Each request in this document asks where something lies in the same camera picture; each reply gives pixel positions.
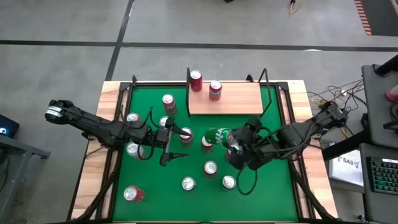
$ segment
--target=table leg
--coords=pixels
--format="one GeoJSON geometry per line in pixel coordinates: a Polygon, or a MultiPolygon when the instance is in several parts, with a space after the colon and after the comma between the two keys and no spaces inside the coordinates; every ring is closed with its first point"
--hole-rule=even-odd
{"type": "Polygon", "coordinates": [[[368,129],[364,129],[348,139],[322,150],[323,160],[328,161],[346,154],[347,152],[351,152],[352,150],[357,149],[361,143],[372,144],[370,131],[368,129]]]}

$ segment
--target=can lid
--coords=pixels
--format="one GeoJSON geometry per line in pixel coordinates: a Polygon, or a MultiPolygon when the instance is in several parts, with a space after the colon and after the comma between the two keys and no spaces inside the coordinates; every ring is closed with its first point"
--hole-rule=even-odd
{"type": "Polygon", "coordinates": [[[174,99],[174,97],[171,94],[166,94],[162,98],[164,103],[171,103],[171,102],[173,102],[173,99],[174,99]]]}
{"type": "Polygon", "coordinates": [[[182,188],[184,190],[192,190],[195,186],[195,180],[192,177],[185,177],[182,180],[182,188]]]}
{"type": "Polygon", "coordinates": [[[198,70],[194,70],[191,72],[191,78],[198,79],[201,77],[201,73],[198,70]]]}
{"type": "Polygon", "coordinates": [[[127,115],[127,121],[138,121],[138,114],[129,113],[129,115],[127,115]]]}
{"type": "MultiPolygon", "coordinates": [[[[186,133],[192,134],[192,131],[189,128],[182,128],[181,130],[185,131],[186,133]]],[[[186,136],[186,135],[180,134],[180,137],[184,138],[184,139],[187,139],[187,138],[190,138],[191,136],[186,136]]]]}
{"type": "MultiPolygon", "coordinates": [[[[134,142],[130,142],[128,145],[127,145],[127,148],[126,148],[126,150],[127,150],[127,153],[130,155],[130,156],[133,156],[133,157],[138,157],[138,144],[136,144],[136,143],[134,143],[134,142]]],[[[142,146],[141,146],[141,150],[139,151],[139,154],[140,154],[140,156],[141,157],[143,157],[144,156],[144,149],[142,148],[142,146]]]]}
{"type": "Polygon", "coordinates": [[[137,189],[135,187],[128,187],[124,190],[124,198],[128,201],[132,201],[137,197],[137,189]]]}
{"type": "Polygon", "coordinates": [[[168,116],[161,117],[159,124],[164,127],[166,125],[167,118],[169,117],[168,116]]]}
{"type": "Polygon", "coordinates": [[[138,145],[134,142],[130,142],[127,145],[127,153],[128,154],[136,154],[138,151],[138,145]]]}
{"type": "Polygon", "coordinates": [[[219,88],[221,88],[221,82],[218,80],[213,80],[213,81],[211,81],[210,86],[213,89],[218,90],[219,88]]]}
{"type": "Polygon", "coordinates": [[[210,144],[210,143],[208,143],[207,141],[206,141],[206,138],[203,136],[202,137],[202,139],[201,139],[201,143],[204,145],[204,146],[212,146],[212,144],[210,144]]]}
{"type": "Polygon", "coordinates": [[[214,161],[207,161],[205,163],[205,172],[207,174],[215,174],[217,172],[217,164],[214,161]]]}
{"type": "Polygon", "coordinates": [[[235,187],[236,182],[233,176],[231,175],[226,175],[223,177],[223,185],[227,189],[232,189],[235,187]]]}

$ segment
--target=desk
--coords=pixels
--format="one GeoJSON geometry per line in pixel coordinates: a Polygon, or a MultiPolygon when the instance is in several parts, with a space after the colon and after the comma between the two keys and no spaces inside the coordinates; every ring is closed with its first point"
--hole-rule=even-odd
{"type": "MultiPolygon", "coordinates": [[[[119,87],[121,82],[105,82],[101,92],[101,98],[99,100],[97,115],[106,119],[113,119],[116,107],[116,102],[119,93],[119,87]]],[[[288,98],[292,102],[292,111],[294,112],[294,118],[296,121],[301,122],[312,117],[310,110],[310,105],[308,102],[305,85],[301,80],[287,81],[287,86],[289,87],[288,98]]],[[[285,92],[280,90],[280,95],[282,96],[282,106],[284,112],[284,118],[286,123],[290,122],[289,110],[287,106],[287,96],[285,92]]],[[[123,98],[123,103],[125,104],[127,97],[123,98]]],[[[99,148],[98,142],[90,142],[87,152],[90,153],[95,149],[99,148]]],[[[101,180],[103,177],[105,161],[106,161],[107,151],[104,149],[92,154],[86,159],[83,164],[81,175],[79,176],[78,183],[76,185],[76,192],[74,195],[74,200],[71,204],[71,210],[69,218],[76,218],[83,213],[85,208],[91,203],[95,195],[98,193],[101,180]]],[[[321,204],[328,210],[329,213],[336,216],[336,208],[333,201],[333,196],[331,193],[328,176],[326,174],[325,165],[323,163],[322,153],[317,148],[309,147],[304,151],[304,162],[307,172],[308,181],[310,188],[319,199],[321,204]]],[[[306,199],[302,192],[300,194],[300,204],[302,206],[304,217],[308,216],[308,210],[306,205],[306,199]]],[[[111,190],[104,200],[103,210],[99,217],[108,216],[109,208],[109,197],[111,195],[111,190]]]]}
{"type": "Polygon", "coordinates": [[[362,66],[362,76],[365,88],[366,107],[368,109],[369,127],[351,136],[344,141],[334,144],[323,150],[325,160],[350,152],[359,147],[361,143],[377,144],[398,149],[398,136],[392,130],[383,128],[391,120],[389,114],[390,102],[386,91],[398,83],[398,72],[391,71],[388,77],[380,77],[374,72],[372,65],[362,66]]]}
{"type": "Polygon", "coordinates": [[[50,152],[43,151],[36,147],[28,146],[15,139],[0,134],[0,148],[8,151],[8,159],[3,165],[8,173],[8,177],[1,177],[4,188],[0,192],[0,223],[6,222],[8,219],[8,211],[11,208],[15,194],[24,177],[26,167],[33,155],[38,155],[41,159],[48,159],[50,152]]]}

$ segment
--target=green felt table surface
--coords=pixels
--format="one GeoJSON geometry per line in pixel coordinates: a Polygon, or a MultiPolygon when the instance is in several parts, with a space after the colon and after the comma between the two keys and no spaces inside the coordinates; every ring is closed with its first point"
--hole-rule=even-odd
{"type": "MultiPolygon", "coordinates": [[[[144,119],[151,106],[156,123],[167,115],[162,97],[170,93],[175,97],[175,116],[179,127],[193,131],[193,145],[184,147],[174,134],[170,143],[171,152],[188,153],[188,157],[159,165],[162,149],[156,149],[152,159],[138,161],[124,150],[119,184],[114,208],[114,221],[296,221],[297,214],[286,161],[272,161],[258,170],[258,181],[254,192],[241,195],[235,188],[222,189],[225,175],[236,177],[238,170],[226,160],[226,149],[214,146],[211,154],[201,150],[201,137],[210,127],[236,128],[248,121],[248,115],[192,115],[188,117],[185,106],[184,87],[135,87],[132,94],[131,112],[144,119]],[[206,161],[215,161],[218,172],[213,179],[203,173],[206,161]],[[191,192],[182,189],[182,179],[193,177],[196,186],[191,192]],[[136,185],[145,191],[141,202],[128,202],[123,197],[124,189],[136,185]]],[[[261,88],[263,107],[268,103],[267,88],[261,88]]],[[[277,106],[275,89],[271,91],[272,104],[262,118],[262,123],[271,131],[282,125],[277,106]]],[[[147,155],[150,147],[144,147],[147,155]]],[[[246,169],[241,177],[241,188],[248,191],[254,182],[254,171],[246,169]]]]}

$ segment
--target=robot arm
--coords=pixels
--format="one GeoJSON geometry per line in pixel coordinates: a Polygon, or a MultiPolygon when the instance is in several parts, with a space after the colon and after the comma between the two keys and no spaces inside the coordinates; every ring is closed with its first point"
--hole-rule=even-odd
{"type": "Polygon", "coordinates": [[[166,166],[166,163],[172,159],[187,156],[187,154],[169,152],[172,133],[189,136],[188,133],[177,127],[173,117],[167,119],[165,127],[159,127],[158,130],[152,131],[150,126],[141,121],[126,123],[109,121],[81,110],[71,101],[52,100],[45,113],[45,119],[54,124],[70,124],[82,130],[84,137],[96,136],[102,145],[110,149],[123,148],[130,139],[137,144],[163,148],[164,151],[160,158],[162,166],[166,166]]]}
{"type": "Polygon", "coordinates": [[[302,152],[309,145],[311,136],[323,129],[345,124],[347,112],[341,111],[336,103],[327,102],[320,108],[314,117],[302,123],[285,125],[264,138],[258,135],[258,130],[264,129],[261,122],[257,118],[250,120],[234,132],[241,150],[231,150],[229,163],[239,170],[245,164],[257,170],[273,159],[288,159],[296,152],[302,152]]]}

